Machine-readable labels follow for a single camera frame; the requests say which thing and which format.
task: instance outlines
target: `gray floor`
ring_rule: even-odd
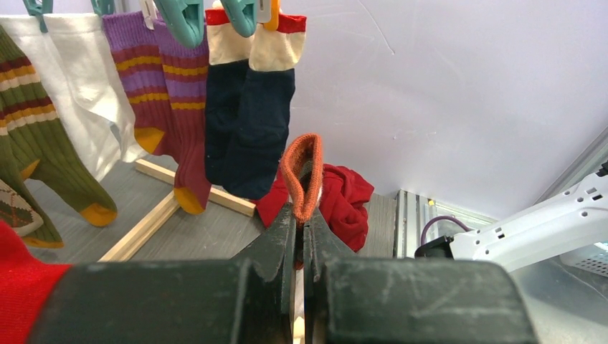
[[[172,170],[176,167],[168,157],[146,160]],[[171,191],[170,185],[138,173],[126,163],[118,163],[101,184],[119,209],[118,218],[105,228],[90,226],[46,186],[27,181],[65,243],[62,249],[30,249],[34,256],[45,262],[94,262]],[[375,194],[366,205],[369,234],[361,255],[392,257],[395,206],[395,200]],[[133,260],[229,258],[263,230],[256,216],[250,218],[210,202],[198,216],[178,210]]]

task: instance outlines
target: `white wall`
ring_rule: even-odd
[[[292,138],[320,133],[326,161],[381,194],[404,188],[500,218],[608,126],[608,1],[282,5],[308,16]],[[3,1],[0,13],[22,7]],[[55,0],[55,13],[78,11],[90,2]]]

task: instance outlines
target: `clothespin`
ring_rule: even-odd
[[[146,24],[148,29],[154,30],[153,20],[158,18],[154,0],[139,0],[139,5],[141,6],[141,13],[143,14],[143,23]]]
[[[106,16],[108,14],[114,14],[114,0],[91,0],[93,11],[98,16]]]
[[[23,4],[30,16],[38,18],[40,31],[47,33],[47,25],[44,23],[42,15],[53,12],[53,0],[41,0],[41,4],[38,4],[36,0],[23,0]]]
[[[270,20],[264,23],[264,28],[268,31],[277,31],[279,28],[279,13],[281,0],[270,0]]]
[[[154,0],[167,28],[177,42],[186,48],[196,48],[204,31],[203,0]]]
[[[268,23],[270,22],[270,18],[272,18],[272,14],[270,12],[270,2],[271,0],[259,0],[257,6],[257,22],[258,23]]]
[[[257,25],[256,1],[220,0],[234,30],[243,37],[251,37]]]

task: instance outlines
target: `bright red fabric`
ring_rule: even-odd
[[[319,210],[331,231],[357,252],[365,245],[369,230],[367,210],[374,187],[357,172],[344,166],[323,165],[323,193]],[[288,190],[281,173],[268,195],[253,201],[262,222],[269,227],[288,200]]]
[[[15,231],[0,221],[0,343],[25,343],[55,283],[70,267],[32,257]]]

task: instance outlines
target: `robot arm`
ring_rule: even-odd
[[[608,239],[608,162],[580,183],[544,202],[477,231],[441,237],[418,248],[428,257],[482,260],[507,271]]]

